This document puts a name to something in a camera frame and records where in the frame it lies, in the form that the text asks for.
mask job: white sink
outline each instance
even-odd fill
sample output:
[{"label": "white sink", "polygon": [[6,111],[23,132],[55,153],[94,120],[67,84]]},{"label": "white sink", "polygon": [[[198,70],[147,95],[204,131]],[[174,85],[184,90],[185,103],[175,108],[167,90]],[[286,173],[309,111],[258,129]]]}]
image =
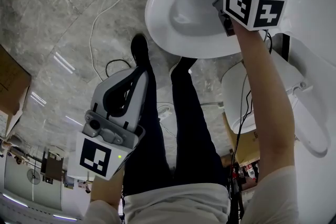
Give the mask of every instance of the white sink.
[{"label": "white sink", "polygon": [[215,58],[240,51],[236,36],[227,37],[214,0],[148,0],[145,20],[162,49],[189,58]]}]

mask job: toilet lid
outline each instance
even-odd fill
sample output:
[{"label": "toilet lid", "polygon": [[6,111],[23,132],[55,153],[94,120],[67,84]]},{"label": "toilet lid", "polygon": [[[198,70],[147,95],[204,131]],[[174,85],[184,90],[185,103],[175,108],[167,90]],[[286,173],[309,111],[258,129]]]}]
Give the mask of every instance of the toilet lid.
[{"label": "toilet lid", "polygon": [[322,113],[309,93],[295,91],[298,101],[293,108],[295,135],[315,157],[322,158],[331,144],[329,132],[323,122]]},{"label": "toilet lid", "polygon": [[240,52],[236,36],[224,32],[215,0],[148,0],[145,22],[162,49],[189,58],[216,58]]}]

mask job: gray tile floor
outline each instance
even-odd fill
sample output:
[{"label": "gray tile floor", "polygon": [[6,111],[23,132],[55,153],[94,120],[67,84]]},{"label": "gray tile floor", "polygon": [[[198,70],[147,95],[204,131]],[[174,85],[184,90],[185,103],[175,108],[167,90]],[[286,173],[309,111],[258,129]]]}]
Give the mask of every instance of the gray tile floor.
[{"label": "gray tile floor", "polygon": [[[0,43],[33,76],[25,112],[14,129],[29,144],[74,150],[76,133],[82,129],[84,113],[99,83],[88,46],[91,25],[115,1],[0,0]],[[123,58],[134,65],[130,42],[135,33],[144,32],[149,38],[158,102],[172,103],[169,69],[178,57],[163,51],[150,39],[144,21],[146,1],[122,0],[99,17],[92,37],[94,62],[103,78],[109,60]],[[240,55],[234,55],[197,61],[192,77],[201,103],[221,101],[220,78],[239,60]],[[125,67],[116,63],[110,66],[109,73]],[[37,102],[36,95],[43,102]],[[230,145],[221,111],[208,106],[204,114],[218,153],[228,153]],[[176,134],[174,114],[162,124]],[[164,135],[167,160],[174,165],[176,139],[166,131]]]}]

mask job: cardboard box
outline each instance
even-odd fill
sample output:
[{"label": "cardboard box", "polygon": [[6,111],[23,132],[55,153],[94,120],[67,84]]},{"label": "cardboard box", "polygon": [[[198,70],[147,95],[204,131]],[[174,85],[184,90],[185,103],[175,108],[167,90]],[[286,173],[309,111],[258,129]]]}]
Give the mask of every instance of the cardboard box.
[{"label": "cardboard box", "polygon": [[6,139],[22,115],[29,75],[0,45],[0,138]]},{"label": "cardboard box", "polygon": [[[223,113],[223,121],[234,150],[237,142],[237,134],[230,129],[225,113]],[[260,159],[258,133],[255,130],[240,135],[235,158],[241,167]]]}]

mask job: black pants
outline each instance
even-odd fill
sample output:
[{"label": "black pants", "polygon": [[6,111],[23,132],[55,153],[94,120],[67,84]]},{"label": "black pants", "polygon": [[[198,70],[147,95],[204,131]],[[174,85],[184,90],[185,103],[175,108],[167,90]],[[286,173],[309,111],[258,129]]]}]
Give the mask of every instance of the black pants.
[{"label": "black pants", "polygon": [[151,66],[140,125],[146,135],[125,164],[124,196],[175,185],[216,183],[227,177],[207,129],[191,76],[173,73],[173,99],[177,118],[177,159],[172,175],[166,161],[162,130],[156,109],[156,81]]}]

